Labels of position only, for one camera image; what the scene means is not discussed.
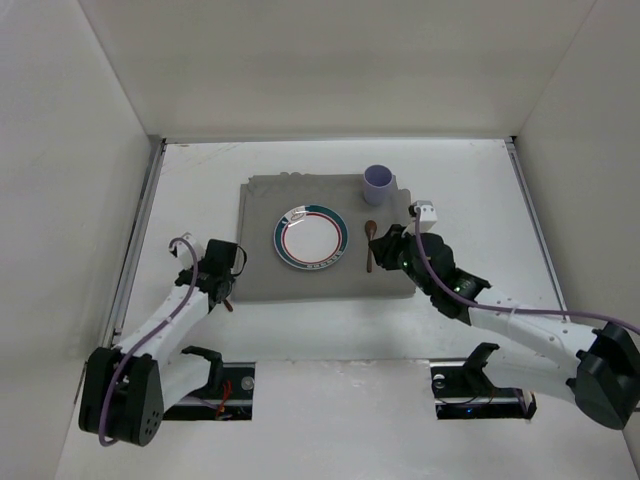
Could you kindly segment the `lilac plastic cup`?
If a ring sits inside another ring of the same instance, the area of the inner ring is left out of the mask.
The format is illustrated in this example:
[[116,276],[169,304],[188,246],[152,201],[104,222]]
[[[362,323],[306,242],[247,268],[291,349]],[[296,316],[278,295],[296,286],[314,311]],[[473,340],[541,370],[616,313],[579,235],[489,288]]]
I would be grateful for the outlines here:
[[367,204],[382,205],[388,197],[393,182],[392,172],[384,165],[371,165],[363,174],[363,195]]

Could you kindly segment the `white plate green red rim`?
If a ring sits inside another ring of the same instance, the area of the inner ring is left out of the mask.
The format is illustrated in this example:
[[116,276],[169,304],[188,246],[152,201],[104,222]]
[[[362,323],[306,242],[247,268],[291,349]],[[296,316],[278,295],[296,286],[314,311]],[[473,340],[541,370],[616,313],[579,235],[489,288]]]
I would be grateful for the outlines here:
[[290,267],[318,271],[331,267],[345,254],[349,231],[333,209],[309,204],[287,211],[273,232],[277,255]]

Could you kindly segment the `grey cloth placemat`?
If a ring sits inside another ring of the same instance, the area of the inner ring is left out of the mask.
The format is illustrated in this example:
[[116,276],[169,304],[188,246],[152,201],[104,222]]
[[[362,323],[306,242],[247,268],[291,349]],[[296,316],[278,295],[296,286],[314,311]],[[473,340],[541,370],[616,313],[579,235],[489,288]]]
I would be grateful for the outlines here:
[[409,221],[411,193],[397,185],[369,205],[359,174],[298,172],[255,175],[240,188],[237,241],[248,261],[237,280],[237,303],[338,298],[406,298],[413,283],[367,261],[365,224],[377,235]]

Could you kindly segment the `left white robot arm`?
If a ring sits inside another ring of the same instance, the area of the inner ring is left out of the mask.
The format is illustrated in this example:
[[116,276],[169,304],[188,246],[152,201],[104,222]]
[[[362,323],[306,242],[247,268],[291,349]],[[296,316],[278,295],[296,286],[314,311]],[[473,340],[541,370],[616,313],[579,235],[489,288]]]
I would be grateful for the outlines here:
[[88,358],[78,423],[101,446],[146,446],[163,421],[240,421],[253,413],[255,366],[189,345],[188,334],[229,297],[247,262],[236,243],[171,240],[180,262],[167,298],[134,333]]

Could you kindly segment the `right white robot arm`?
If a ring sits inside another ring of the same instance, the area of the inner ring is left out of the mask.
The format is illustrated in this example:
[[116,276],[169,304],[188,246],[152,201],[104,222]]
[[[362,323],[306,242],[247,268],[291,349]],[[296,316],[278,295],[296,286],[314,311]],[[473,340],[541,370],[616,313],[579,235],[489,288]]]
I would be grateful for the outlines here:
[[441,236],[412,235],[394,224],[369,243],[376,264],[400,270],[443,316],[488,330],[528,349],[504,354],[490,364],[499,346],[483,344],[467,363],[479,379],[501,388],[536,390],[563,399],[594,422],[626,427],[639,402],[639,350],[635,330],[608,320],[601,328],[571,322],[571,313],[529,309],[480,277],[456,266]]

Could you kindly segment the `left metal table rail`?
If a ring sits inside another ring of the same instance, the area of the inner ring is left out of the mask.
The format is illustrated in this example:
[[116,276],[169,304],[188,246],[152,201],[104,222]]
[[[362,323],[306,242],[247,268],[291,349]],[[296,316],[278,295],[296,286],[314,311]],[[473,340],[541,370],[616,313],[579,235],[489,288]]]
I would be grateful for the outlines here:
[[151,147],[150,156],[116,289],[100,330],[98,342],[100,347],[110,347],[113,340],[121,335],[161,174],[166,139],[158,135],[150,135],[148,140]]

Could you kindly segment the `metal table rail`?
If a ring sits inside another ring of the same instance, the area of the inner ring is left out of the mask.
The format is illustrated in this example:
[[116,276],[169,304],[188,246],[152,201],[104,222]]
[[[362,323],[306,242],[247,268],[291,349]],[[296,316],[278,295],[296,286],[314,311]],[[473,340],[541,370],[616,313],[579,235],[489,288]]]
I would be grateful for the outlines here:
[[100,330],[98,342],[100,347],[110,347],[113,340],[121,335],[161,174],[166,139],[158,135],[150,135],[148,140],[151,147],[150,156],[116,289]]
[[565,298],[562,292],[562,288],[561,285],[559,283],[559,279],[556,273],[556,269],[555,266],[553,264],[553,261],[551,259],[551,255],[548,249],[548,245],[542,230],[542,226],[541,223],[539,221],[539,217],[537,215],[536,209],[535,209],[535,205],[527,184],[527,181],[525,179],[525,175],[524,175],[524,171],[522,169],[522,165],[520,162],[520,158],[518,155],[518,151],[516,148],[516,142],[515,142],[516,138],[515,137],[507,137],[504,140],[506,149],[507,149],[507,153],[510,157],[510,162],[512,165],[512,168],[514,170],[514,174],[516,176],[517,182],[519,184],[519,188],[521,190],[521,194],[523,196],[525,205],[526,205],[526,209],[528,211],[528,215],[530,218],[530,221],[532,223],[533,229],[534,229],[534,233],[537,239],[537,243],[539,246],[539,249],[541,251],[541,254],[543,256],[543,260],[544,260],[544,264],[545,264],[545,268],[547,271],[547,275],[549,277],[549,280],[551,281],[552,287],[553,287],[553,291],[554,291],[554,295],[556,298],[556,302],[558,303],[558,305],[565,310],[567,305],[565,302]]

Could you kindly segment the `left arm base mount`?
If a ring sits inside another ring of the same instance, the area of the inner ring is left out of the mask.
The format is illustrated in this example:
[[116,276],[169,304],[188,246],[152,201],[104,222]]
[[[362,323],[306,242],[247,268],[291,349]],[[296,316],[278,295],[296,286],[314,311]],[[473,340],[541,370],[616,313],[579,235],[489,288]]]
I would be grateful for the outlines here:
[[203,387],[171,407],[165,421],[250,421],[253,417],[255,363],[225,363],[218,387]]

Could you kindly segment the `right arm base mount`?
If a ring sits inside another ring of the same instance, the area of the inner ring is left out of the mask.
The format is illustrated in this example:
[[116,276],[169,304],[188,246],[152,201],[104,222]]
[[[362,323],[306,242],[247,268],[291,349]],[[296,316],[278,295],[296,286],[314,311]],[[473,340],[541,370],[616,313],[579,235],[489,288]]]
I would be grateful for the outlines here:
[[430,363],[431,389],[438,420],[531,420],[533,393],[495,386],[482,368],[465,359]]

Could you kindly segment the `right metal table rail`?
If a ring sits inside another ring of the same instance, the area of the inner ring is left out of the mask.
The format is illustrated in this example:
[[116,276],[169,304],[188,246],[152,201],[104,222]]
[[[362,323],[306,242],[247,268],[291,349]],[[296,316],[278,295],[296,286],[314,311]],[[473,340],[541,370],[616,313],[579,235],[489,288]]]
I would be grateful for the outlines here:
[[554,295],[556,298],[556,302],[558,303],[558,305],[565,310],[567,305],[565,302],[565,298],[562,292],[562,288],[561,285],[559,283],[559,279],[556,273],[556,269],[555,266],[553,264],[553,261],[551,259],[551,255],[548,249],[548,245],[542,230],[542,226],[541,223],[539,221],[539,217],[537,215],[536,209],[535,209],[535,205],[527,184],[527,181],[525,179],[525,175],[524,175],[524,171],[522,169],[522,165],[520,162],[520,158],[518,155],[518,151],[516,148],[516,142],[515,142],[516,138],[515,137],[507,137],[504,140],[506,149],[507,149],[507,153],[510,157],[510,162],[512,165],[512,168],[514,170],[514,174],[516,176],[517,182],[519,184],[519,188],[521,190],[521,194],[523,196],[525,205],[526,205],[526,209],[528,211],[528,215],[530,218],[530,221],[532,223],[533,229],[534,229],[534,233],[537,239],[537,243],[539,246],[539,249],[541,251],[541,254],[543,256],[543,260],[544,260],[544,264],[545,264],[545,268],[547,271],[547,275],[549,277],[549,280],[551,281],[552,287],[553,287],[553,291],[554,291]]

